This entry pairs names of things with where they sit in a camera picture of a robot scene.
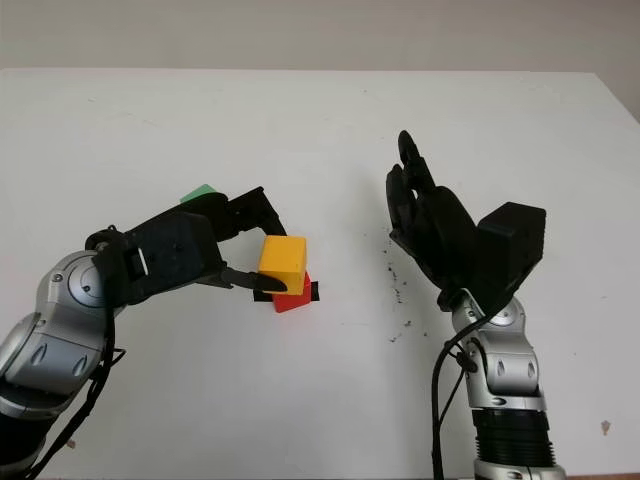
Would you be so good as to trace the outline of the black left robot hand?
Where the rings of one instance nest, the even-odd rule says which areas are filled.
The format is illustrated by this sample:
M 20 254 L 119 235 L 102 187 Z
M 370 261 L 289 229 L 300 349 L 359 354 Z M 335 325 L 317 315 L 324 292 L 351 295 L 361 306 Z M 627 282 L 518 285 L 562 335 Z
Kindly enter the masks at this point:
M 219 192 L 203 193 L 182 202 L 179 211 L 204 216 L 211 226 L 214 250 L 220 254 L 218 244 L 238 236 L 241 232 L 260 229 L 265 235 L 285 236 L 286 230 L 279 215 L 268 200 L 263 187 L 229 199 Z M 198 284 L 231 289 L 234 286 L 263 291 L 285 293 L 288 287 L 282 280 L 257 272 L 242 272 L 229 267 L 224 260 L 197 280 Z

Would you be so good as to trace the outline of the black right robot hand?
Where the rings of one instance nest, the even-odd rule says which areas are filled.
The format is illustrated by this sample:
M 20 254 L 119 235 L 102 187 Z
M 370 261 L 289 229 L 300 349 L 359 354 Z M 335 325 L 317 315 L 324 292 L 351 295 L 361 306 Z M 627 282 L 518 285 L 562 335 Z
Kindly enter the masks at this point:
M 405 130 L 398 150 L 400 162 L 386 176 L 390 237 L 440 290 L 439 308 L 450 312 L 471 281 L 476 225 L 454 192 L 435 182 Z

